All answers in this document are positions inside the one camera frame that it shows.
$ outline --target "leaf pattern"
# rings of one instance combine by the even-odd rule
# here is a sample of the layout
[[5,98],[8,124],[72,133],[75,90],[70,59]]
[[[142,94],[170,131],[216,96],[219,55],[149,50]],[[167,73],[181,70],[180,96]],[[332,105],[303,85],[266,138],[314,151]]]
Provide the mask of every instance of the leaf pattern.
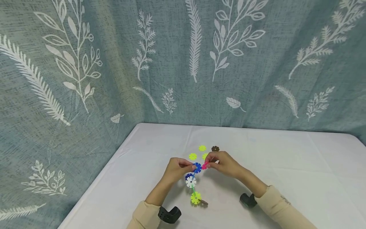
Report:
[[288,103],[290,104],[290,108],[292,111],[292,114],[296,117],[298,117],[298,105],[295,96],[286,88],[283,86],[275,85],[275,88],[279,90],[287,99]]
[[31,64],[30,59],[19,50],[19,47],[15,44],[11,44],[10,40],[6,36],[1,38],[0,34],[0,51],[9,56],[12,60],[16,61],[16,67],[20,70],[21,74],[28,80],[32,86],[32,91],[39,96],[40,102],[45,106],[47,113],[56,120],[61,120],[67,126],[70,125],[64,117],[64,110],[61,108],[60,103],[53,96],[48,84],[41,76],[41,72],[38,71],[38,67]]
[[135,89],[135,90],[138,90],[138,91],[140,91],[140,92],[142,92],[142,93],[144,93],[149,99],[150,99],[150,101],[151,101],[151,103],[152,103],[152,105],[153,105],[153,107],[154,107],[154,109],[155,110],[157,110],[157,111],[159,111],[159,112],[161,112],[161,113],[164,113],[160,108],[159,108],[159,106],[155,103],[155,101],[154,101],[154,99],[153,99],[153,97],[145,90],[145,89],[143,89],[142,87],[133,87],[133,89]]
[[31,167],[33,171],[37,173],[33,173],[29,177],[30,182],[21,182],[22,185],[29,186],[29,188],[24,189],[24,191],[32,191],[32,193],[40,193],[40,194],[48,194],[49,196],[53,195],[64,195],[66,187],[62,187],[65,183],[65,173],[62,173],[60,170],[55,176],[55,171],[50,172],[49,170],[45,174],[45,169],[43,168],[43,164],[36,160],[35,166]]
[[91,88],[91,90],[86,90],[86,88],[83,87],[83,85],[85,84],[83,84],[82,82],[87,77],[98,79],[101,76],[101,74],[97,71],[91,73],[91,71],[95,65],[101,67],[103,62],[100,60],[100,50],[97,49],[96,52],[94,52],[93,46],[91,47],[90,62],[88,54],[85,53],[84,55],[82,55],[81,53],[85,41],[89,40],[90,42],[93,42],[94,40],[93,34],[90,33],[89,23],[85,24],[85,22],[83,22],[83,15],[85,14],[85,8],[82,5],[82,2],[83,0],[69,1],[72,12],[74,12],[75,14],[76,21],[74,21],[70,16],[68,16],[67,26],[70,28],[72,34],[75,37],[72,36],[70,37],[69,33],[65,29],[64,24],[66,23],[65,18],[67,14],[67,7],[65,0],[61,0],[60,2],[58,0],[52,1],[53,6],[57,12],[57,15],[59,16],[61,27],[59,27],[57,23],[45,13],[34,12],[34,14],[47,26],[55,30],[59,30],[64,34],[65,39],[54,34],[48,34],[44,36],[43,39],[47,41],[49,44],[58,46],[59,48],[63,47],[70,48],[71,52],[68,52],[67,50],[63,50],[62,52],[60,52],[57,48],[46,44],[46,48],[51,53],[57,56],[55,60],[60,71],[67,77],[70,77],[75,83],[73,84],[70,82],[64,82],[64,85],[68,89],[75,91],[80,96],[86,112],[89,113],[88,108],[86,107],[86,99],[90,98],[94,94],[95,88]]
[[119,119],[121,117],[123,117],[124,115],[121,116],[120,113],[116,114],[115,116],[111,117],[111,121],[114,122],[114,123],[119,123]]
[[39,208],[45,206],[46,204],[42,205],[31,205],[28,207],[14,207],[10,209],[0,209],[0,221],[6,219],[14,219],[16,217],[27,216],[36,212]]
[[234,109],[240,108],[243,112],[246,112],[245,110],[242,109],[240,101],[233,99],[233,98],[226,97],[226,102],[229,104],[230,107],[232,107]]
[[315,113],[320,113],[322,110],[326,110],[329,106],[328,102],[328,95],[333,91],[334,87],[327,88],[325,92],[320,92],[318,94],[314,94],[314,99],[310,99],[309,103],[307,104],[307,121],[310,121],[310,118],[315,116]]
[[349,1],[349,0],[341,0],[339,3],[340,10],[337,10],[333,13],[332,20],[334,24],[337,26],[336,29],[332,32],[330,27],[326,25],[321,31],[321,39],[323,42],[318,46],[318,38],[314,37],[310,43],[310,46],[305,49],[305,54],[303,53],[304,48],[301,48],[297,54],[296,60],[297,64],[291,70],[288,75],[288,79],[291,79],[294,71],[300,66],[308,66],[313,64],[318,64],[320,59],[310,58],[313,55],[321,56],[321,55],[330,55],[333,53],[333,50],[330,48],[324,48],[326,44],[329,42],[333,42],[334,44],[338,44],[341,42],[345,42],[346,36],[339,36],[350,31],[355,25],[352,24],[361,18],[364,14],[364,10],[361,9],[362,3],[364,1]]
[[151,29],[151,24],[153,22],[152,16],[148,14],[145,18],[145,14],[140,9],[138,11],[139,19],[137,20],[137,25],[141,30],[139,30],[139,34],[142,37],[142,41],[139,41],[140,49],[136,49],[137,57],[132,57],[132,63],[137,67],[137,78],[140,79],[140,71],[149,69],[149,66],[144,63],[151,63],[153,60],[148,58],[147,54],[155,54],[156,51],[152,47],[155,44],[153,38],[155,37],[155,31]]
[[259,21],[265,18],[265,15],[262,12],[258,12],[261,10],[268,2],[268,0],[261,1],[257,4],[257,0],[247,0],[246,4],[243,6],[243,0],[238,0],[237,3],[237,16],[234,17],[235,20],[232,22],[231,18],[234,15],[233,6],[234,0],[223,0],[222,1],[225,6],[229,8],[229,15],[224,10],[219,10],[216,12],[216,17],[218,20],[214,20],[215,27],[217,31],[214,32],[213,35],[213,43],[217,50],[217,54],[213,51],[210,51],[211,58],[215,61],[215,69],[213,71],[212,82],[215,79],[215,73],[219,69],[225,69],[229,63],[226,63],[227,56],[223,57],[220,60],[222,54],[226,51],[229,51],[234,56],[242,56],[244,55],[243,51],[237,49],[236,46],[240,43],[245,43],[248,48],[255,48],[257,44],[255,43],[256,39],[259,39],[265,34],[264,30],[256,30],[250,36],[248,36],[251,32],[251,25],[248,26],[242,35],[239,37],[239,30],[236,30],[232,33],[234,27],[246,16],[249,16],[254,21]]
[[197,72],[199,66],[199,49],[201,46],[201,24],[200,18],[198,16],[197,5],[194,0],[186,0],[186,6],[188,10],[189,21],[191,23],[191,47],[189,49],[190,60],[189,60],[189,70],[191,76],[193,76],[194,82],[197,83]]
[[175,110],[177,107],[177,103],[174,103],[175,100],[173,98],[173,88],[168,89],[168,92],[163,94],[161,100],[163,101],[167,111],[169,111],[170,116],[172,116],[173,110]]

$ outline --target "gray-blue curtain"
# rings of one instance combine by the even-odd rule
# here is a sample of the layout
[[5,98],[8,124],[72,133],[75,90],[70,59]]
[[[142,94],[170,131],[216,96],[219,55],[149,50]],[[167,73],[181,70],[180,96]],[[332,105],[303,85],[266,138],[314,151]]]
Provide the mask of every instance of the gray-blue curtain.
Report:
[[0,1],[0,228],[56,228],[140,122],[365,143],[365,5]]

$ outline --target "person's left hand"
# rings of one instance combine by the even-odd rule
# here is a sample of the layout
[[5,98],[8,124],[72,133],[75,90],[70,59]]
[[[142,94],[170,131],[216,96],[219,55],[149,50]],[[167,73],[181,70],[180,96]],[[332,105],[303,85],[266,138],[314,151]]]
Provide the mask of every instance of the person's left hand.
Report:
[[196,166],[186,159],[171,158],[161,180],[168,184],[175,184],[185,173],[192,172],[195,169]]

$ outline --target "forearm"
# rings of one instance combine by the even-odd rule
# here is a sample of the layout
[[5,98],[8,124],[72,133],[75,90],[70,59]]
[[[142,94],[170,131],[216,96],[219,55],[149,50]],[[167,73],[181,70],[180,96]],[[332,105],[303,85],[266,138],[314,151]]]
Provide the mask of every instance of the forearm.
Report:
[[146,197],[145,202],[147,204],[161,206],[172,187],[172,182],[161,179],[159,183],[155,186],[155,188]]
[[267,185],[261,181],[256,175],[254,175],[251,171],[242,167],[237,178],[241,183],[243,183],[253,194],[255,197],[262,197],[267,190]]

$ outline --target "white tablecloth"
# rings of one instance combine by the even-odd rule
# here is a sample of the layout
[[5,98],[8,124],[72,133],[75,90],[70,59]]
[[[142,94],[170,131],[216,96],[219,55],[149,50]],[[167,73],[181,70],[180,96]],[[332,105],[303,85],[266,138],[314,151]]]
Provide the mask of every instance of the white tablecloth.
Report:
[[[68,214],[61,229],[126,228],[139,201],[161,178],[171,157],[200,145],[229,152],[268,185],[274,185],[318,229],[366,228],[366,147],[349,134],[204,126],[138,124]],[[184,177],[163,206],[179,207],[175,225],[160,228],[279,228],[256,206],[240,202],[250,192],[213,169],[196,175],[196,191],[209,203],[192,206]]]

